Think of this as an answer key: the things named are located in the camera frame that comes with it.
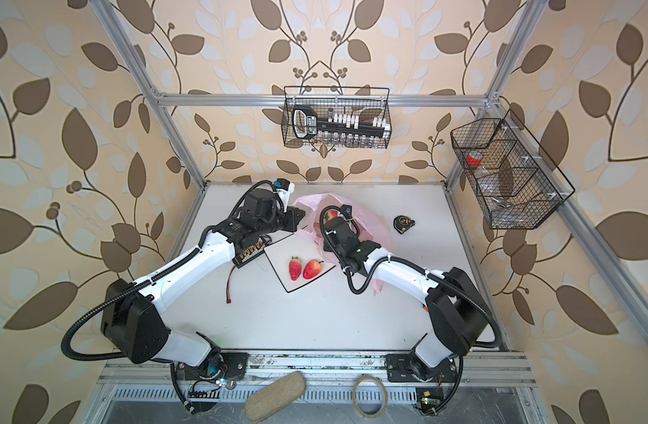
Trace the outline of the beige oval sponge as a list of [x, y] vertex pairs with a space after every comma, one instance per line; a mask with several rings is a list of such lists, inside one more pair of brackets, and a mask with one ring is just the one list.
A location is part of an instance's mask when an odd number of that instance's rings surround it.
[[245, 402], [244, 412], [250, 422], [262, 422], [300, 399], [306, 391], [304, 375], [293, 372], [253, 393]]

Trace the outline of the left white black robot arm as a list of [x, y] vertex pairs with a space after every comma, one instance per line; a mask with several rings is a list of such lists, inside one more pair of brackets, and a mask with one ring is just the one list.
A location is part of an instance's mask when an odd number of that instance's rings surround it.
[[[227, 263], [242, 268], [263, 254], [267, 236], [296, 232], [305, 213], [288, 204], [294, 191], [294, 184], [285, 178], [254, 184], [226, 219], [205, 227], [193, 248], [132, 283], [115, 281], [106, 300], [67, 330], [60, 343], [62, 353], [76, 361], [127, 358], [134, 364], [155, 360], [202, 365], [212, 355], [212, 342], [204, 335], [170, 329], [163, 314], [214, 270]], [[74, 335], [95, 316], [102, 317], [102, 334], [116, 352], [79, 353], [71, 346]]]

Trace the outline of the black socket set tool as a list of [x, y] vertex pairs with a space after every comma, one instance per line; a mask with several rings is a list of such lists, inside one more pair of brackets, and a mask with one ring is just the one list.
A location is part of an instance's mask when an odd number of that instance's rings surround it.
[[392, 127], [384, 118], [373, 117], [371, 123], [361, 115], [339, 113], [329, 108], [321, 118], [310, 106], [295, 106], [288, 124], [298, 139], [321, 141], [378, 141], [388, 140]]

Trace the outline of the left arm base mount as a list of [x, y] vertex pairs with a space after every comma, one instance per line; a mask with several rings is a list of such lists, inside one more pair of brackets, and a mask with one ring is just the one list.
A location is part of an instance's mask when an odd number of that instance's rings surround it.
[[175, 375], [185, 381], [242, 380], [248, 368], [249, 354], [245, 352], [222, 351], [211, 353], [199, 366], [191, 367], [181, 363], [175, 365]]

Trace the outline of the clear tape roll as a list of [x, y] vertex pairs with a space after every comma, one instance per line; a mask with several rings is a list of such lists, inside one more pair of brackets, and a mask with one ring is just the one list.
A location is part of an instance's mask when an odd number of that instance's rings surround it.
[[351, 400], [355, 410], [365, 419], [377, 419], [389, 406], [389, 393], [377, 377], [364, 375], [354, 384]]

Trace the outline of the white square plate black rim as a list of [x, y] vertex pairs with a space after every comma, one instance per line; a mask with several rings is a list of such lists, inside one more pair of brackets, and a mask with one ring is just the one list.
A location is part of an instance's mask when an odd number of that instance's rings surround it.
[[272, 243], [265, 254], [286, 293], [304, 288], [334, 268], [323, 259], [318, 245], [299, 233]]

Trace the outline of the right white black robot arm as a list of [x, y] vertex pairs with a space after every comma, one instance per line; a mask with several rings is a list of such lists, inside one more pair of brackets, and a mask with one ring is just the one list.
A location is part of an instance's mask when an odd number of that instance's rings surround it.
[[328, 206], [319, 217], [324, 249], [336, 257], [350, 291], [363, 294], [373, 280], [388, 283], [427, 308], [432, 331], [409, 354], [416, 375], [444, 360], [465, 357], [472, 348], [495, 349], [502, 331], [479, 289], [459, 268], [430, 270], [392, 254], [377, 242], [361, 240], [351, 206]]

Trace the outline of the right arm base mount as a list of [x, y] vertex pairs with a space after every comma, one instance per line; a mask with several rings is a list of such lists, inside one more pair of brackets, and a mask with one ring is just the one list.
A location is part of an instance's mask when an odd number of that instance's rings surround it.
[[389, 353], [385, 356], [385, 365], [391, 383], [454, 383], [458, 370], [458, 365], [450, 358], [432, 367], [414, 353]]

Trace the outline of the red fake fruits in bag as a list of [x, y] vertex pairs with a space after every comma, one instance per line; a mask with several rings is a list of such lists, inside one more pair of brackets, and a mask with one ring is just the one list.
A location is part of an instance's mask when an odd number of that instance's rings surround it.
[[326, 223], [332, 219], [335, 219], [336, 217], [339, 217], [338, 210], [328, 210], [324, 215], [324, 222]]

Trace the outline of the red fake strawberry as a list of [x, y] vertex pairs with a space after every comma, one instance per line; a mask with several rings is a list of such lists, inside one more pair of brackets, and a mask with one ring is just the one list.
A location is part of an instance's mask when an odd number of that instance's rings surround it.
[[288, 273], [292, 281], [297, 281], [302, 275], [302, 261], [298, 257], [292, 257], [288, 263]]
[[305, 280], [312, 280], [318, 277], [323, 270], [323, 261], [311, 260], [303, 269], [303, 278]]

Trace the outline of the black tape measure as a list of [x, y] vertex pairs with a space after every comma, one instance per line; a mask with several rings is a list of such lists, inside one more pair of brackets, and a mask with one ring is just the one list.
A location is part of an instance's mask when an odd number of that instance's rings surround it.
[[407, 216], [397, 216], [393, 220], [393, 227], [399, 234], [405, 234], [409, 229], [413, 228], [416, 222]]

